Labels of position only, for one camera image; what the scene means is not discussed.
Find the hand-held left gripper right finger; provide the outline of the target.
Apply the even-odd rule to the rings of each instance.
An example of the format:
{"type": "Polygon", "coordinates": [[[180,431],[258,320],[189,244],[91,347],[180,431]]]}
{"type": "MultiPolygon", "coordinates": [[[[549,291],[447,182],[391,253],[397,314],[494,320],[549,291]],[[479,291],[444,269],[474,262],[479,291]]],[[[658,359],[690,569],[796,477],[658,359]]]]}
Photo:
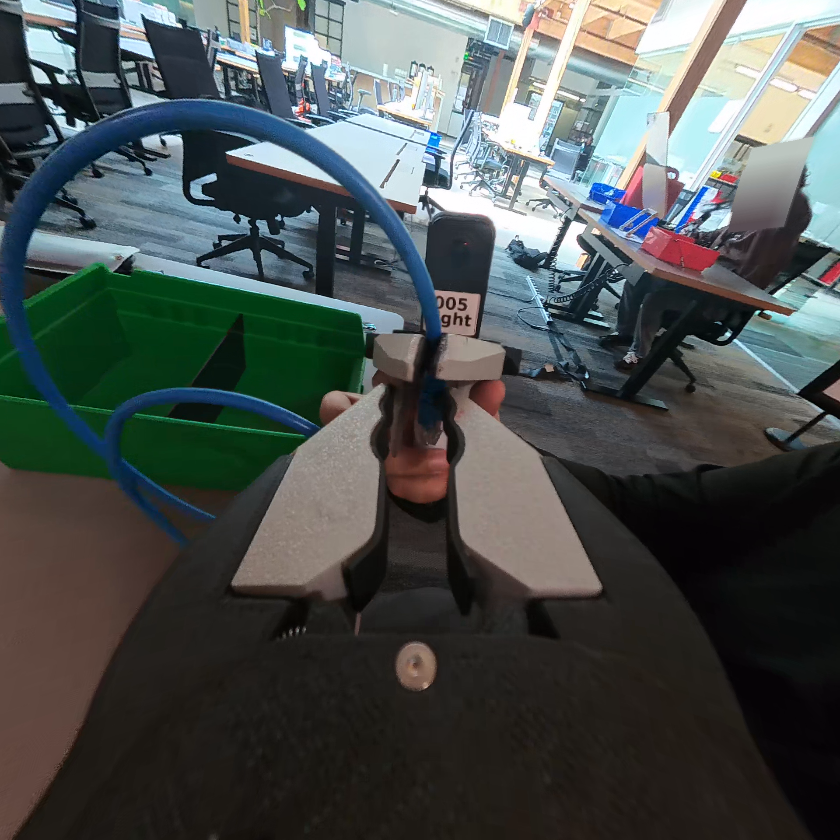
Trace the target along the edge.
{"type": "Polygon", "coordinates": [[[448,464],[448,582],[462,613],[602,594],[543,457],[469,387],[449,397],[448,464]]]}

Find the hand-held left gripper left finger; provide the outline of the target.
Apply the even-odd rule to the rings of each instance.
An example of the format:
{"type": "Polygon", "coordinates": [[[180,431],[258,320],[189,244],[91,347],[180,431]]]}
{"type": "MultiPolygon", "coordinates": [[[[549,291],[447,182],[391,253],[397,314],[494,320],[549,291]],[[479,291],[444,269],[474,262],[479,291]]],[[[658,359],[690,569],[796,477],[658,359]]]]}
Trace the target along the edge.
{"type": "Polygon", "coordinates": [[[355,611],[371,601],[387,565],[378,445],[390,404],[378,385],[298,448],[231,581],[236,593],[355,611]]]}

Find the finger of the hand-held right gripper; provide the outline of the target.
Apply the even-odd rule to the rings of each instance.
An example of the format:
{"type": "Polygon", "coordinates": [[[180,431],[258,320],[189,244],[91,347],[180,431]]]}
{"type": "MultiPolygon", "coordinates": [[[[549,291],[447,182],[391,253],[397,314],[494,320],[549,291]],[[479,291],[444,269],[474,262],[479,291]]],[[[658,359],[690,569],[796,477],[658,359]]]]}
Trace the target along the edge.
{"type": "Polygon", "coordinates": [[[372,340],[374,382],[420,382],[431,372],[432,344],[418,332],[388,332],[372,340]]]}
{"type": "Polygon", "coordinates": [[[507,352],[498,343],[460,334],[442,335],[435,354],[435,378],[443,382],[488,382],[502,376],[507,352]]]}

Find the person's right hand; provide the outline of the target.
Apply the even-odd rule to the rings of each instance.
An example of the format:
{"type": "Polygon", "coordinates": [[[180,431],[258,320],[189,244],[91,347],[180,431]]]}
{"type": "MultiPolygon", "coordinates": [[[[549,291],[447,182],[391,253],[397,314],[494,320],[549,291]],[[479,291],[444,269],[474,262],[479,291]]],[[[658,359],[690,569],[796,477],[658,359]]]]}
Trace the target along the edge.
{"type": "MultiPolygon", "coordinates": [[[[469,398],[483,411],[500,421],[500,409],[506,396],[504,381],[479,381],[471,386],[469,398]]],[[[361,399],[360,394],[333,391],[321,401],[319,415],[322,425],[329,424],[361,399]]],[[[404,433],[407,439],[395,453],[385,459],[385,474],[389,491],[405,501],[427,504],[445,499],[448,489],[449,464],[444,448],[413,446],[413,422],[404,433]]]]}

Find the white power strip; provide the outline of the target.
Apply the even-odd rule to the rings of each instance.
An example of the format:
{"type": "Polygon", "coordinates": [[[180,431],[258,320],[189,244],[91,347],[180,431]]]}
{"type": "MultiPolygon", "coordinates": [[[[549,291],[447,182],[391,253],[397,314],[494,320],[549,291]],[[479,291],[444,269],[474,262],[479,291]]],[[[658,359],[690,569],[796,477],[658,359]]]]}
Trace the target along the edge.
{"type": "Polygon", "coordinates": [[[544,306],[544,300],[540,296],[539,291],[535,285],[534,279],[531,277],[530,274],[526,275],[526,283],[528,286],[528,290],[530,292],[530,300],[526,304],[526,306],[520,311],[520,314],[524,313],[531,313],[539,318],[536,322],[531,322],[526,320],[530,327],[542,330],[542,331],[550,331],[551,326],[553,324],[553,320],[549,312],[544,306]]]}

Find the green plastic bin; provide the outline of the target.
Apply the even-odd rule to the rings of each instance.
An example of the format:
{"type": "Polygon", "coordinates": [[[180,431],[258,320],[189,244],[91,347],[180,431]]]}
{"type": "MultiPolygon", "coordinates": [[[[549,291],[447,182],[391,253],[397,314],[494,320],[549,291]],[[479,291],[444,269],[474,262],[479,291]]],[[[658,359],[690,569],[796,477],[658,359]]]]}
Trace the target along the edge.
{"type": "MultiPolygon", "coordinates": [[[[363,383],[354,312],[103,264],[24,305],[46,368],[97,435],[115,407],[170,387],[237,392],[316,422],[325,393],[363,383]]],[[[302,441],[254,414],[180,403],[132,418],[121,451],[160,485],[239,491],[302,441]]]]}

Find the white office desk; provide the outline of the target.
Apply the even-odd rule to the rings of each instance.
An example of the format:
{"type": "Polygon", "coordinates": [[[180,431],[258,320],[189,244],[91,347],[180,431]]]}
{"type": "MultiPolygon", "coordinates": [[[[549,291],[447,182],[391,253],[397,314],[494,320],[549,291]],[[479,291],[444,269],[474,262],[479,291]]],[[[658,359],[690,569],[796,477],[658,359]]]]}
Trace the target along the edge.
{"type": "Polygon", "coordinates": [[[297,131],[291,150],[274,143],[255,143],[226,153],[227,162],[246,172],[264,175],[297,188],[318,213],[315,293],[333,296],[337,259],[362,262],[367,221],[379,224],[373,211],[363,209],[357,187],[346,187],[333,176],[335,165],[349,167],[368,183],[379,205],[392,209],[388,237],[394,245],[412,244],[404,217],[417,211],[426,165],[428,132],[363,114],[350,121],[297,131]]]}

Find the red plastic bin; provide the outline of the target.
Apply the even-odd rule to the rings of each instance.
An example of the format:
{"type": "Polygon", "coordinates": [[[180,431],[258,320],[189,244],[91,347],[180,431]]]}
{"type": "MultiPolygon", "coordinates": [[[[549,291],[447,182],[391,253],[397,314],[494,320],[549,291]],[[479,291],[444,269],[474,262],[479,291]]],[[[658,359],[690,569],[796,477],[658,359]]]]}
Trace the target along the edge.
{"type": "Polygon", "coordinates": [[[696,272],[710,268],[719,258],[716,250],[660,226],[650,228],[640,250],[672,266],[696,272]]]}

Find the black office chair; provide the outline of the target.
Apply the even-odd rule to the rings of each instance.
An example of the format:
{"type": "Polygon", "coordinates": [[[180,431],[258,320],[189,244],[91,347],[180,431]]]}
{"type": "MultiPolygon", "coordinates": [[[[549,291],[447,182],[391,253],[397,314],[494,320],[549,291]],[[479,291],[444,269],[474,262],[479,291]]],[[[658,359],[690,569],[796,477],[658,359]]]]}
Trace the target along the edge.
{"type": "Polygon", "coordinates": [[[305,129],[312,128],[311,122],[299,117],[292,107],[281,58],[263,51],[256,52],[255,58],[269,112],[305,129]]]}
{"type": "Polygon", "coordinates": [[[291,253],[278,234],[287,217],[309,212],[312,205],[300,189],[270,176],[228,162],[227,153],[250,142],[240,136],[214,131],[184,132],[182,191],[185,199],[200,207],[230,213],[238,224],[248,222],[246,234],[221,234],[211,251],[196,257],[202,266],[210,259],[249,251],[255,261],[258,279],[264,281],[262,253],[270,252],[303,268],[303,278],[314,280],[311,263],[291,253]]]}
{"type": "Polygon", "coordinates": [[[35,80],[21,2],[1,2],[2,202],[12,203],[39,164],[64,143],[35,80]]]}
{"type": "Polygon", "coordinates": [[[119,11],[76,1],[75,82],[63,87],[69,114],[86,125],[132,108],[123,73],[119,11]]]}
{"type": "Polygon", "coordinates": [[[222,99],[199,30],[147,17],[143,28],[169,99],[222,99]]]}

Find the wooden office desk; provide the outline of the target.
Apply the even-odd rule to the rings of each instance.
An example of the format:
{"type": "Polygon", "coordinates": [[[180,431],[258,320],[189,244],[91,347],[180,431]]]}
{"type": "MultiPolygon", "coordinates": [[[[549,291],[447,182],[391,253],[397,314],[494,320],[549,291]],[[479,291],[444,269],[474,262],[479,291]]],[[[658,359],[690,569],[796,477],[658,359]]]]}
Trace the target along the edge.
{"type": "Polygon", "coordinates": [[[619,401],[650,406],[662,410],[667,405],[642,394],[653,375],[666,361],[672,362],[688,379],[686,391],[696,390],[697,378],[684,361],[680,346],[695,338],[716,347],[730,345],[758,312],[776,312],[784,316],[793,309],[773,298],[766,290],[756,288],[728,269],[717,265],[700,272],[672,266],[641,249],[635,238],[625,238],[600,220],[603,206],[590,201],[577,185],[557,177],[544,176],[544,189],[552,204],[563,215],[563,222],[554,240],[552,252],[562,244],[569,226],[583,222],[582,240],[592,251],[591,260],[574,292],[572,305],[555,308],[563,320],[603,326],[595,321],[592,307],[607,282],[618,275],[626,284],[640,280],[662,280],[672,287],[687,291],[688,302],[681,313],[667,315],[647,357],[618,387],[598,385],[593,379],[583,380],[584,392],[608,396],[619,401]]]}

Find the black stand base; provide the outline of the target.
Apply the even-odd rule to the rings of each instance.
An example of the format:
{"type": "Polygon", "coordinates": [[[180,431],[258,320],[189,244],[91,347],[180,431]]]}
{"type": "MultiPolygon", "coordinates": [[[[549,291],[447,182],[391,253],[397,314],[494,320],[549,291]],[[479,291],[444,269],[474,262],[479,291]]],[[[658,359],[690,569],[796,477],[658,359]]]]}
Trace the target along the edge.
{"type": "Polygon", "coordinates": [[[804,385],[797,395],[817,407],[820,412],[810,421],[793,432],[786,432],[777,427],[763,430],[765,438],[782,452],[797,452],[809,448],[802,442],[802,435],[810,432],[814,426],[831,417],[839,420],[839,361],[820,373],[804,385]]]}

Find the wooden support post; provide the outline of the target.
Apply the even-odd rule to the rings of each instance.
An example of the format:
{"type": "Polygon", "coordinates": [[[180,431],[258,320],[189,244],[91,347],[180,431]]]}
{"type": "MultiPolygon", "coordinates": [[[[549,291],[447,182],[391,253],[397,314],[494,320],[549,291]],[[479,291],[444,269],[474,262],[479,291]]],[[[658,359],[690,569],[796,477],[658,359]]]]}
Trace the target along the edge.
{"type": "Polygon", "coordinates": [[[664,2],[598,143],[609,182],[627,187],[644,163],[651,112],[669,115],[668,164],[691,183],[743,99],[733,34],[746,2],[664,2]]]}

